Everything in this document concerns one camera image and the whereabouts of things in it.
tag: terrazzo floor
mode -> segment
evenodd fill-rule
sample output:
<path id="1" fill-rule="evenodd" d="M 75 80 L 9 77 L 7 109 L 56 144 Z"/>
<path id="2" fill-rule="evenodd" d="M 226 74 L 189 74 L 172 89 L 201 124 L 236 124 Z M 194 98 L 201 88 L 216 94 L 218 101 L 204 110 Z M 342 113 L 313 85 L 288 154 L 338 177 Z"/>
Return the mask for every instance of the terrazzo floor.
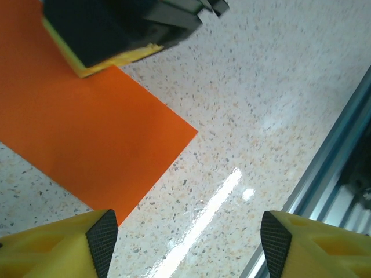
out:
<path id="1" fill-rule="evenodd" d="M 123 68 L 199 134 L 121 225 L 110 277 L 239 277 L 371 64 L 370 1 L 228 3 Z M 87 210 L 0 145 L 0 236 Z"/>

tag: black object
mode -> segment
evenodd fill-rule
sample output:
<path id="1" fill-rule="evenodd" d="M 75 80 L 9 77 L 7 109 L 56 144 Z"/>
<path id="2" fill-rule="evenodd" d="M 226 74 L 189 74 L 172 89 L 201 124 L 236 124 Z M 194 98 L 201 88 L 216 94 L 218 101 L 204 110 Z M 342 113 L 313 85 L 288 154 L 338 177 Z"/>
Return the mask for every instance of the black object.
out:
<path id="1" fill-rule="evenodd" d="M 86 238 L 98 278 L 106 278 L 118 233 L 114 210 L 108 210 L 87 231 Z"/>
<path id="2" fill-rule="evenodd" d="M 349 157 L 341 173 L 340 182 L 366 209 L 371 209 L 371 123 Z"/>
<path id="3" fill-rule="evenodd" d="M 265 211 L 261 221 L 260 237 L 270 278 L 280 278 L 288 257 L 292 235 L 271 212 Z"/>
<path id="4" fill-rule="evenodd" d="M 45 0 L 43 13 L 86 68 L 153 43 L 164 49 L 188 38 L 207 4 L 218 16 L 224 0 Z"/>

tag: metal rail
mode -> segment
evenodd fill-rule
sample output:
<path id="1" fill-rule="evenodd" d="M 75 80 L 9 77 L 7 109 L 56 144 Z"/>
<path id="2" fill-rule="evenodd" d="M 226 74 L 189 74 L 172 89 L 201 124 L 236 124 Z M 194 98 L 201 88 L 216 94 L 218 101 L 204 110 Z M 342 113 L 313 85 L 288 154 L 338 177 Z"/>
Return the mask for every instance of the metal rail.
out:
<path id="1" fill-rule="evenodd" d="M 288 198 L 282 209 L 283 211 L 318 221 L 329 219 L 329 210 L 334 206 L 337 196 L 339 196 L 339 186 L 336 185 L 341 170 L 370 120 L 371 68 L 367 70 L 336 120 L 330 133 Z M 352 210 L 347 213 L 348 217 L 351 216 Z M 350 220 L 345 217 L 341 221 L 342 225 L 346 225 Z M 269 277 L 269 273 L 263 249 L 259 245 L 240 278 L 266 277 Z"/>

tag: black rubber pad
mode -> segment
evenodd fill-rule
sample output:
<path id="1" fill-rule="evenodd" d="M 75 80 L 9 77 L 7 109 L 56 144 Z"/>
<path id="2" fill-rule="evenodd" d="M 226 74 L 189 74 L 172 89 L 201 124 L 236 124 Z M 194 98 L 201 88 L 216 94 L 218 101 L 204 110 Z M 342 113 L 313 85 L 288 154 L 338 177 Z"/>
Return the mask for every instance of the black rubber pad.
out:
<path id="1" fill-rule="evenodd" d="M 271 212 L 265 211 L 261 222 L 260 237 L 270 277 L 281 278 L 291 245 L 291 233 Z"/>
<path id="2" fill-rule="evenodd" d="M 118 226 L 114 210 L 108 210 L 86 233 L 98 278 L 106 278 L 117 240 Z"/>

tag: orange paper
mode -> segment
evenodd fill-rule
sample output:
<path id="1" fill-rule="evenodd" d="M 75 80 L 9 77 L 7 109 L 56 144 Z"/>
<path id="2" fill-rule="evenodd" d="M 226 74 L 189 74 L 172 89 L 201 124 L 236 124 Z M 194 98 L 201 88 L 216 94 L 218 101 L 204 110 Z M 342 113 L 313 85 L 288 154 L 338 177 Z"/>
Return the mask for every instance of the orange paper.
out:
<path id="1" fill-rule="evenodd" d="M 77 78 L 38 1 L 0 1 L 0 141 L 121 223 L 197 131 L 116 67 Z"/>

